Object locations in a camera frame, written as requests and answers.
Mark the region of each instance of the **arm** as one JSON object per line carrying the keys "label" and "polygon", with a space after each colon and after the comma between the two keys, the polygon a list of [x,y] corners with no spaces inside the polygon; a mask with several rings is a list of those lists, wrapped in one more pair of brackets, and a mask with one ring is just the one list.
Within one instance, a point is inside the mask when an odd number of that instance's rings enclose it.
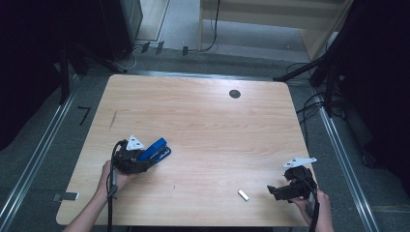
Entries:
{"label": "arm", "polygon": [[[334,232],[333,222],[332,222],[332,211],[331,211],[331,201],[329,200],[329,196],[323,192],[322,190],[317,190],[317,200],[320,203],[319,208],[319,219],[316,224],[316,232]],[[302,217],[310,225],[311,218],[306,213],[306,207],[308,205],[307,200],[303,200],[300,198],[291,199],[293,203],[299,208],[301,211]]]}
{"label": "arm", "polygon": [[[91,200],[84,207],[81,213],[63,230],[69,231],[91,231],[94,223],[102,212],[105,204],[107,203],[106,193],[106,178],[109,174],[109,167],[111,161],[108,160],[102,167],[102,175],[100,177],[99,185]],[[117,188],[120,191],[135,175],[124,175],[117,171]]]}

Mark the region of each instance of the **human hand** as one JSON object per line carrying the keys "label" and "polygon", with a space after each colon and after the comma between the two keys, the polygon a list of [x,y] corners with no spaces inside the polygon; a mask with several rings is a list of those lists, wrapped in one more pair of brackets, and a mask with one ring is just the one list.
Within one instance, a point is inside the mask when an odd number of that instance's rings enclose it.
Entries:
{"label": "human hand", "polygon": [[[301,198],[293,198],[290,199],[295,205],[298,207],[299,211],[302,214],[302,217],[304,220],[307,222],[308,225],[311,223],[311,218],[308,216],[306,212],[306,208],[308,206],[308,200],[307,199],[301,199]],[[320,190],[319,188],[317,189],[317,200],[320,203],[320,208],[319,208],[319,218],[317,220],[316,224],[316,232],[332,232],[334,231],[333,228],[333,222],[332,222],[332,206],[331,206],[331,201],[329,199],[329,196]]]}
{"label": "human hand", "polygon": [[[102,175],[100,177],[97,191],[101,191],[101,190],[106,191],[106,178],[109,175],[110,167],[111,167],[111,160],[107,160],[102,167]],[[136,176],[136,174],[127,175],[127,174],[121,173],[118,170],[114,170],[114,171],[116,172],[116,175],[117,175],[117,182],[116,182],[117,192],[120,191],[132,178]]]}

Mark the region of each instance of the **white fiducial marker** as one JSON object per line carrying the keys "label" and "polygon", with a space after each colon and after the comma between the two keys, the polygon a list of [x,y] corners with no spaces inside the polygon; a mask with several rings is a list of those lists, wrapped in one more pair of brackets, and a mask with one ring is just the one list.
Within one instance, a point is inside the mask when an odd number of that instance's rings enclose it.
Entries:
{"label": "white fiducial marker", "polygon": [[130,136],[130,141],[127,144],[128,151],[143,149],[144,147],[144,144],[138,141],[138,139],[136,139],[136,137],[133,134]]}
{"label": "white fiducial marker", "polygon": [[238,193],[239,193],[246,201],[249,200],[249,197],[248,197],[241,189],[239,189]]}
{"label": "white fiducial marker", "polygon": [[282,165],[284,168],[302,166],[308,163],[316,162],[316,158],[294,158],[291,161]]}

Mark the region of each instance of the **wire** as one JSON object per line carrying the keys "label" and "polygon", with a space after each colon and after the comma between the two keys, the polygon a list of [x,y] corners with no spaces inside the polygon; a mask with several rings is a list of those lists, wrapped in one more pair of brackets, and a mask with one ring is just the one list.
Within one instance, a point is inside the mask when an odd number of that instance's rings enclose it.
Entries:
{"label": "wire", "polygon": [[319,208],[320,208],[320,203],[317,198],[317,188],[313,188],[305,179],[295,175],[295,178],[298,179],[299,181],[305,182],[305,184],[308,186],[308,188],[311,191],[311,194],[313,195],[314,198],[314,210],[310,222],[310,227],[309,227],[309,232],[314,232],[316,230],[316,224],[319,219]]}
{"label": "wire", "polygon": [[[214,35],[216,35],[217,31],[214,29],[214,26],[212,25],[212,19],[210,20],[210,25],[211,25],[211,29],[212,29],[212,33],[214,33]],[[218,49],[220,48],[220,46],[218,45],[218,43],[215,41],[215,44],[217,45],[217,48],[213,51],[216,52],[218,51]]]}
{"label": "wire", "polygon": [[214,28],[211,26],[212,31],[214,32],[214,40],[212,41],[211,45],[208,48],[202,49],[202,50],[195,50],[195,49],[191,49],[189,50],[189,52],[207,52],[209,51],[215,44],[215,41],[217,40],[217,29],[218,29],[218,16],[220,14],[220,0],[218,0],[218,7],[217,7],[217,15],[215,17],[215,30]]}
{"label": "wire", "polygon": [[136,52],[139,48],[141,48],[141,47],[142,47],[142,45],[138,45],[137,47],[135,47],[135,48],[133,49],[133,52],[132,52],[133,65],[132,65],[131,67],[123,67],[122,65],[118,64],[117,62],[113,62],[112,64],[118,66],[119,68],[121,68],[121,69],[123,69],[123,70],[133,69],[133,68],[136,66],[135,52]]}
{"label": "wire", "polygon": [[[297,114],[303,113],[302,120],[299,121],[299,124],[300,124],[300,125],[301,125],[301,124],[304,124],[304,135],[305,135],[305,142],[306,142],[307,150],[308,150],[308,126],[307,126],[307,119],[313,117],[313,116],[317,113],[319,107],[322,107],[322,106],[325,105],[325,102],[324,102],[324,101],[318,101],[318,102],[314,102],[314,103],[312,103],[312,104],[308,104],[308,103],[309,103],[313,98],[315,98],[316,96],[325,95],[325,94],[326,94],[326,93],[323,93],[323,92],[322,92],[322,93],[314,94],[313,96],[311,96],[310,98],[308,98],[308,99],[305,101],[304,107],[303,107],[302,109],[299,109],[299,110],[296,111]],[[341,117],[341,118],[342,118],[342,117],[343,117],[343,113],[341,113],[341,114],[335,114],[334,111],[333,111],[333,107],[341,107],[340,101],[332,101],[332,102],[331,102],[331,112],[332,112],[332,115],[335,115],[335,116],[337,116],[337,117]]]}
{"label": "wire", "polygon": [[113,211],[113,207],[112,207],[112,198],[114,198],[115,193],[117,192],[117,186],[115,186],[114,183],[114,156],[115,153],[117,151],[117,147],[119,145],[123,145],[125,143],[125,141],[119,141],[117,142],[117,144],[115,144],[114,149],[112,150],[112,154],[111,154],[111,165],[109,167],[109,174],[106,177],[106,193],[107,193],[107,198],[108,198],[108,225],[107,225],[107,231],[110,232],[112,231],[112,211]]}
{"label": "wire", "polygon": [[292,67],[292,66],[295,66],[295,65],[307,65],[307,64],[309,64],[309,63],[293,63],[293,64],[289,65],[288,67],[286,67],[286,74],[289,73],[289,69],[290,69],[290,67]]}

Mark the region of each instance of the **wooden table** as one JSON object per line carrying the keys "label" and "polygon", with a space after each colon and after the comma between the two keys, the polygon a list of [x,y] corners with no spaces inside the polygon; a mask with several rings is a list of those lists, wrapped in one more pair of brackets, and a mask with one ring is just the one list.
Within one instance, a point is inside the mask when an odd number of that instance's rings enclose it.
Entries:
{"label": "wooden table", "polygon": [[[231,98],[231,90],[241,97]],[[79,198],[63,201],[58,223],[86,205],[115,143],[131,134],[146,146],[164,137],[172,154],[119,192],[114,224],[306,225],[294,205],[266,188],[288,185],[281,165],[308,157],[286,84],[111,76],[67,189]],[[106,221],[104,209],[97,224]]]}

